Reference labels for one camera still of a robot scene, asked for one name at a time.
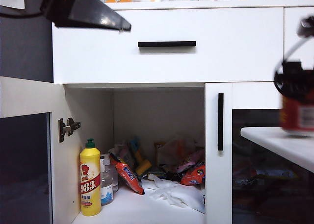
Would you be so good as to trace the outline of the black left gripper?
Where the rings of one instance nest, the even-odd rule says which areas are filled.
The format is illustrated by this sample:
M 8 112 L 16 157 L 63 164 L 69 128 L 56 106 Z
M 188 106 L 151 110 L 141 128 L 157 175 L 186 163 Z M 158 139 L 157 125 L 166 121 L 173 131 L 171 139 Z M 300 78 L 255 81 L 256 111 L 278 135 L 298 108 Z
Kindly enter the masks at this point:
M 43 0 L 40 11 L 56 27 L 131 31 L 131 24 L 100 0 Z

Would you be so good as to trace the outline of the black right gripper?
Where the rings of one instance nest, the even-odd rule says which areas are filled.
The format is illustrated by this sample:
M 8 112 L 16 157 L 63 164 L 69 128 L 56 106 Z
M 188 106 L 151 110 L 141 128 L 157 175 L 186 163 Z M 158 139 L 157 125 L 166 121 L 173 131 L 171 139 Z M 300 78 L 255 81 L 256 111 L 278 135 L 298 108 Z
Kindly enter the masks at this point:
M 274 85 L 283 96 L 299 102 L 314 101 L 314 70 L 304 70 L 300 61 L 283 61 L 275 69 Z

